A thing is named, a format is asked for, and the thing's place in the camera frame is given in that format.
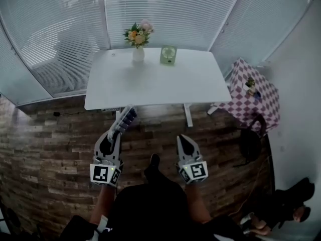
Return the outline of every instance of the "black bag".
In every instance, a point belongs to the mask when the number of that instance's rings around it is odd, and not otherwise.
[[[261,129],[259,134],[252,130],[253,125],[256,122],[261,123]],[[254,121],[251,123],[249,127],[241,130],[241,138],[240,138],[240,151],[243,157],[245,158],[245,164],[236,165],[235,167],[247,165],[250,162],[255,161],[262,150],[261,138],[264,136],[266,132],[266,122],[262,115],[256,116]]]

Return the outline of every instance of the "white wall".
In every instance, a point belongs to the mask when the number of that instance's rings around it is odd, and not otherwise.
[[[279,89],[281,122],[269,133],[276,188],[304,177],[315,183],[306,222],[273,230],[277,240],[313,240],[321,230],[321,0],[268,59],[267,77]]]

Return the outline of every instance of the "flower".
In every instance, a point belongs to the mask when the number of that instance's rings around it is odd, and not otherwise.
[[[135,43],[140,45],[141,43],[143,43],[145,41],[145,37],[144,36],[141,36],[141,35],[138,35],[136,36],[135,38]]]
[[[152,27],[152,24],[149,23],[148,20],[142,20],[140,25],[139,25],[141,28],[143,28],[145,31],[152,31],[153,30],[153,27]]]

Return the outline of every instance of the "wooden floor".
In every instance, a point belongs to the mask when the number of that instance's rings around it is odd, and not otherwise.
[[[97,139],[114,121],[111,112],[86,111],[83,96],[15,108],[0,99],[0,196],[6,208],[18,215],[22,228],[33,232],[41,226],[46,239],[56,238],[73,215],[90,217],[99,187],[89,180],[89,165]],[[144,182],[142,172],[152,153],[161,159],[160,169],[182,183],[174,163],[176,136],[185,134],[200,146],[207,161],[209,178],[200,188],[215,217],[237,211],[254,185],[251,199],[271,191],[268,148],[247,166],[239,148],[240,131],[235,120],[217,110],[206,114],[208,105],[193,105],[194,127],[186,127],[182,105],[142,106],[138,119],[123,135],[125,162],[118,191]],[[53,112],[63,114],[54,117]],[[234,215],[239,219],[241,212]]]

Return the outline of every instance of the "black shoe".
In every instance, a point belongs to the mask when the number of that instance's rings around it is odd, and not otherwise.
[[[161,160],[160,160],[158,154],[152,154],[150,157],[150,164],[149,165],[158,168],[160,161]]]

